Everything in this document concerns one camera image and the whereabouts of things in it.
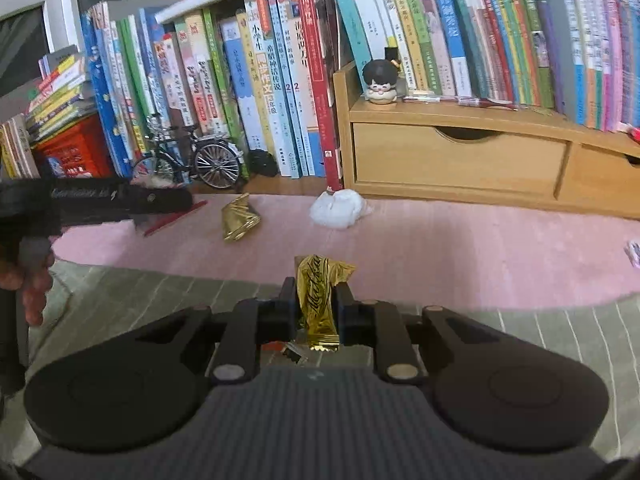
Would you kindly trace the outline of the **person's left hand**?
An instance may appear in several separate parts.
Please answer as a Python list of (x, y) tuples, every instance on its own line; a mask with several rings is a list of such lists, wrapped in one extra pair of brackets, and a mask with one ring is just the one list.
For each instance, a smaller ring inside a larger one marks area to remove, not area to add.
[(1, 289), (20, 293), (25, 320), (29, 326), (40, 326), (43, 323), (47, 293), (53, 285), (50, 267), (53, 266), (54, 259), (54, 253), (49, 252), (38, 268), (25, 271), (17, 264), (9, 262), (5, 254), (1, 254)]

